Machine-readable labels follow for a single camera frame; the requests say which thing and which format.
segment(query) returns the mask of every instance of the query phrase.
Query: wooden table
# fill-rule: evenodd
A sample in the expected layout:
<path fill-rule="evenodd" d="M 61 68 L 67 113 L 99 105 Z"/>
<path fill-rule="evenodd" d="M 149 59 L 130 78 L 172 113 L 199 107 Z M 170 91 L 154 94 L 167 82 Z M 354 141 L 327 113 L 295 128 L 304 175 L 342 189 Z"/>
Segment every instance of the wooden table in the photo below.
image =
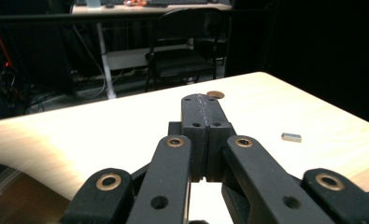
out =
<path fill-rule="evenodd" d="M 150 162 L 168 122 L 180 121 L 181 98 L 209 91 L 224 93 L 220 104 L 237 134 L 256 138 L 289 174 L 327 168 L 369 191 L 369 123 L 265 73 L 0 120 L 0 163 L 72 199 L 96 171 L 132 173 Z M 192 219 L 229 216 L 218 185 L 193 184 L 191 200 Z"/>

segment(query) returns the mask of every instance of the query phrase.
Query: dark background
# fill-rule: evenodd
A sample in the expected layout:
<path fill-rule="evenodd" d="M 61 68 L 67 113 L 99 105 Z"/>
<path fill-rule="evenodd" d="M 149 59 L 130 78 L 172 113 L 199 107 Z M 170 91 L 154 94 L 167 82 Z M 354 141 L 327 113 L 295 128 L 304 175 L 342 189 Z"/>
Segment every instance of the dark background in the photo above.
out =
<path fill-rule="evenodd" d="M 0 1 L 0 14 L 18 10 L 43 14 L 50 2 L 59 2 L 32 1 Z M 62 6 L 70 2 L 61 1 Z M 369 0 L 233 0 L 232 4 L 239 11 L 230 13 L 227 77 L 264 71 L 369 121 Z M 12 57 L 25 78 L 70 92 L 69 73 L 75 61 L 64 42 L 67 34 L 50 25 L 43 29 L 10 29 L 6 40 Z M 43 55 L 55 57 L 42 60 Z M 45 71 L 46 65 L 53 69 Z M 40 77 L 39 71 L 50 75 Z M 7 109 L 0 105 L 4 118 Z"/>

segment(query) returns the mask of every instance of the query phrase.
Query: office chair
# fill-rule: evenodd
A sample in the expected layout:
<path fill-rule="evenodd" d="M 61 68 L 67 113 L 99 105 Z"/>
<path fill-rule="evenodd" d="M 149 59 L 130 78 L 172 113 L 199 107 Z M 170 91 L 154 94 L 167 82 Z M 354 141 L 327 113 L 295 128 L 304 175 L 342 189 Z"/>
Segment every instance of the office chair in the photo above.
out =
<path fill-rule="evenodd" d="M 163 14 L 153 27 L 151 46 L 146 55 L 149 65 L 146 91 L 151 77 L 155 90 L 158 89 L 157 81 L 196 77 L 194 82 L 197 82 L 200 76 L 216 79 L 215 57 L 210 63 L 193 49 L 155 51 L 155 47 L 165 41 L 202 36 L 213 36 L 216 44 L 223 22 L 222 13 L 215 8 L 178 8 Z"/>

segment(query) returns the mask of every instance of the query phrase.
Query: chair leg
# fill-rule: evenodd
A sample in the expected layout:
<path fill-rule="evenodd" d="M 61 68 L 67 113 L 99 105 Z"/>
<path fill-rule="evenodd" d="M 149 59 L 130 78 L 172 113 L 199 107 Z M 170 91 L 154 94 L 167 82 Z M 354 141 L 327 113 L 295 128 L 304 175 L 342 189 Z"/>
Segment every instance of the chair leg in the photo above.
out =
<path fill-rule="evenodd" d="M 149 76 L 150 76 L 150 73 L 149 73 L 149 70 L 148 70 L 147 71 L 146 90 L 145 90 L 145 92 L 149 91 Z"/>

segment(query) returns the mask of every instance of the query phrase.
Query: small rectangular object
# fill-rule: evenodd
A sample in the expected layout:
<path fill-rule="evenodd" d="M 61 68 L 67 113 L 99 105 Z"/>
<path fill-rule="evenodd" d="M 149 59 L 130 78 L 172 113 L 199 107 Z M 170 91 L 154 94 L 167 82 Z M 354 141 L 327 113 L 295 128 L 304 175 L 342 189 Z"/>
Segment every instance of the small rectangular object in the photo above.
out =
<path fill-rule="evenodd" d="M 302 140 L 301 135 L 296 133 L 283 133 L 282 139 L 291 142 L 301 142 Z"/>

